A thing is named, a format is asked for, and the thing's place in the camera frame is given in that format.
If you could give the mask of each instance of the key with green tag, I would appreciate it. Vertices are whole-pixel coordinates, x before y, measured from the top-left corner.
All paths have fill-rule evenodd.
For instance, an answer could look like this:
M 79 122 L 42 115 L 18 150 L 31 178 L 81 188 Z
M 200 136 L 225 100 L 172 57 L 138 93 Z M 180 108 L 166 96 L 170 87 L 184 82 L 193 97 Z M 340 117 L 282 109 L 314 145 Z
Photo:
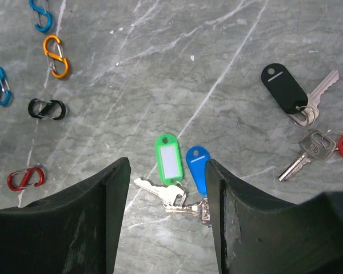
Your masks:
M 183 168 L 178 140 L 171 134 L 163 134 L 155 141 L 156 159 L 161 181 L 175 185 L 183 179 Z

